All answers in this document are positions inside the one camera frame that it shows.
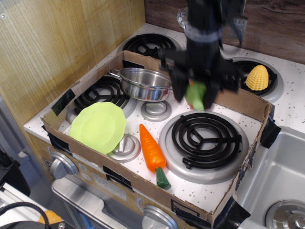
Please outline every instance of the green plate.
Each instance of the green plate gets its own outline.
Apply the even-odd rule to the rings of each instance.
[[[69,136],[107,154],[121,141],[126,127],[123,110],[110,102],[94,103],[74,119]]]

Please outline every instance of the cardboard box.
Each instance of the cardboard box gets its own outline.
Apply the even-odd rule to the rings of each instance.
[[[247,169],[249,165],[249,161],[251,160],[256,146],[259,143],[259,139],[261,137],[262,131],[267,123],[268,117],[272,110],[272,105],[263,100],[262,98],[251,94],[247,91],[240,90],[238,93],[223,91],[220,92],[217,96],[216,103],[222,106],[225,106],[229,109],[232,109],[236,112],[242,113],[244,115],[250,116],[262,123],[259,132],[257,133],[256,139],[253,144],[250,145],[250,149],[248,151],[247,157],[244,159],[243,164],[240,165],[240,170],[236,173],[235,178],[233,179],[229,189],[224,194],[222,200],[219,202],[217,209],[211,213],[204,209],[200,209],[197,206],[185,202],[175,195],[170,194],[166,190],[163,190],[153,183],[143,179],[138,174],[130,171],[122,164],[112,160],[110,157],[102,155],[95,150],[90,149],[84,144],[74,140],[68,135],[62,133],[58,129],[60,125],[66,119],[66,108],[70,103],[73,102],[78,96],[80,96],[87,88],[93,85],[97,80],[99,80],[103,75],[109,72],[112,69],[122,69],[123,62],[132,62],[145,67],[145,69],[150,69],[158,72],[160,71],[160,61],[151,57],[144,57],[142,55],[123,51],[117,54],[114,58],[109,60],[105,65],[98,68],[98,70],[89,74],[88,77],[79,80],[76,82],[59,101],[53,106],[52,110],[48,111],[48,113],[42,119],[44,127],[46,131],[49,133],[49,136],[54,137],[55,139],[59,139],[61,143],[63,143],[64,147],[66,146],[66,151],[63,149],[62,151],[72,156],[71,152],[74,155],[78,155],[89,162],[93,162],[103,170],[102,172],[108,174],[110,170],[111,172],[117,174],[119,177],[122,176],[123,179],[128,180],[128,185],[131,188],[131,192],[139,193],[141,195],[146,196],[149,200],[156,203],[158,206],[162,206],[167,209],[167,212],[172,211],[170,214],[175,215],[177,207],[174,206],[173,203],[177,204],[176,206],[183,206],[183,213],[185,215],[189,215],[194,217],[195,219],[203,220],[210,224],[211,227],[215,228],[216,226],[213,224],[216,222],[217,217],[223,212],[225,205],[232,201],[234,198],[234,193],[236,191],[236,187],[243,177],[244,171]]]

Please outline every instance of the wooden wall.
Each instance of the wooden wall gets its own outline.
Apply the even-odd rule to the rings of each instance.
[[[145,0],[146,22],[183,32],[176,15],[186,0]],[[243,48],[305,64],[305,1],[246,0]],[[235,40],[223,42],[238,46]]]
[[[143,0],[1,0],[0,94],[22,126],[145,24]]]

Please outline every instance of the metal sink basin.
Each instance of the metal sink basin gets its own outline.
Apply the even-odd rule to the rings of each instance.
[[[265,229],[265,220],[269,220],[271,212],[269,209],[279,201],[305,203],[305,134],[288,127],[281,128],[270,149],[258,147],[253,168],[246,171],[236,192],[237,202],[251,213],[240,228]],[[298,214],[297,218],[305,222],[303,210],[287,212]],[[292,224],[292,228],[305,228],[304,225],[298,226],[298,222]]]

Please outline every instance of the yellow corn cob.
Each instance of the yellow corn cob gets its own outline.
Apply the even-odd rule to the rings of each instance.
[[[261,91],[268,87],[269,75],[265,66],[258,65],[249,73],[246,85],[253,91]]]

